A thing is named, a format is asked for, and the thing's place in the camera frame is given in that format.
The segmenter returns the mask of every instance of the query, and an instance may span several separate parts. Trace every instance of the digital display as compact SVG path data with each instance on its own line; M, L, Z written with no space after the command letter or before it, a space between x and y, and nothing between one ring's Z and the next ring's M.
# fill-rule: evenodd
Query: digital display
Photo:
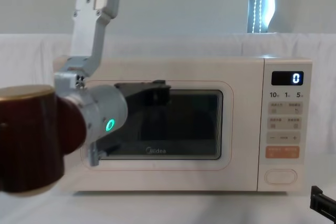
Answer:
M301 86L303 71L274 71L272 73L273 86Z

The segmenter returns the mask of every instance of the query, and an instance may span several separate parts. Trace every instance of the brown cylindrical object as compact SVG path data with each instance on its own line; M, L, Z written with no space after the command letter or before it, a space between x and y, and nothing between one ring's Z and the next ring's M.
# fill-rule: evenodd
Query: brown cylindrical object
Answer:
M63 154L82 146L86 138L85 120L78 107L69 100L57 97L57 133Z
M64 174L51 86L0 89L0 180L19 193L50 185Z

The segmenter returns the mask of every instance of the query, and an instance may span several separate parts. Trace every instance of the microwave window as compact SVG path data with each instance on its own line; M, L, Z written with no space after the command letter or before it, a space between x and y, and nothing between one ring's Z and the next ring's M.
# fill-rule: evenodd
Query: microwave window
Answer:
M171 90L167 106L148 107L96 143L100 159L218 159L223 94Z

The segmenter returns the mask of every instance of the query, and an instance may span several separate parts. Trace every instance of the black clamp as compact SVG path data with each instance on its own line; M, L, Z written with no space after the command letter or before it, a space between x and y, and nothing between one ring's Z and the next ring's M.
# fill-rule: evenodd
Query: black clamp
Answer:
M336 201L323 194L317 186L311 187L310 209L325 216L336 224Z

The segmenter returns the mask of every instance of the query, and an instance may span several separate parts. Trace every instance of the cream-colored microwave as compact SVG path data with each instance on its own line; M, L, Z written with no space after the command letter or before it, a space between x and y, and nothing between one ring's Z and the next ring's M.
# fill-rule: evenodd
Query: cream-colored microwave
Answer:
M64 62L55 61L55 69ZM66 157L69 190L292 191L303 183L312 62L103 59L87 86L165 80L171 103Z

